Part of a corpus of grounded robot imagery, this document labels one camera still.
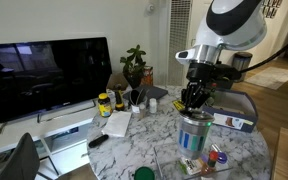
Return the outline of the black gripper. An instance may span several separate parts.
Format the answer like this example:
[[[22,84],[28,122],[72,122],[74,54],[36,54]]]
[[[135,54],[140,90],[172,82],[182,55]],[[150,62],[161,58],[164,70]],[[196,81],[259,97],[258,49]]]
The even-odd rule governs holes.
[[[186,108],[189,107],[195,85],[200,87],[194,98],[193,107],[200,108],[210,97],[210,87],[213,83],[221,89],[230,89],[234,80],[240,79],[242,73],[235,67],[226,64],[210,65],[192,62],[189,65],[186,78],[187,87],[181,91],[181,100]]]

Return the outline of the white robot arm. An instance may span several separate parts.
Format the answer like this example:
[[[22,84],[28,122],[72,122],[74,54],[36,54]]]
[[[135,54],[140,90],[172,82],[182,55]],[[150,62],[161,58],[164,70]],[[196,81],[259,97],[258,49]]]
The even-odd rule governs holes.
[[[200,108],[210,97],[207,83],[214,77],[222,49],[241,51],[259,44],[267,32],[261,9],[263,0],[213,0],[202,18],[191,49],[177,52],[176,60],[188,64],[188,84],[181,92],[186,109]]]

